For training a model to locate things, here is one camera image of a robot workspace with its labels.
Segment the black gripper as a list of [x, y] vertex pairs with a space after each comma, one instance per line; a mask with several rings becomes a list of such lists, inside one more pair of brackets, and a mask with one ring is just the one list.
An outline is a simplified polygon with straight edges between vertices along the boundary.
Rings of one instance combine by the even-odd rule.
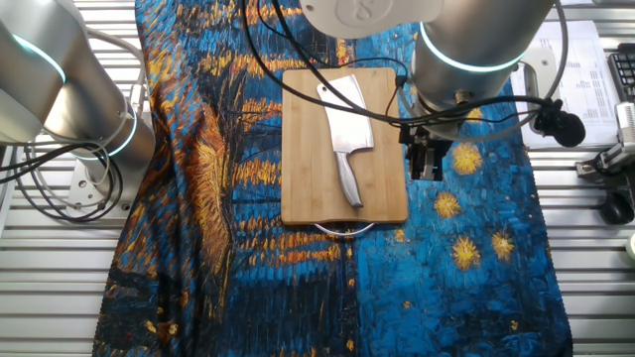
[[452, 141], [433, 134], [423, 126], [400, 124], [399, 130], [399, 143], [408, 147], [406, 159], [411, 179], [441, 181], [444, 155], [435, 148], [450, 147]]

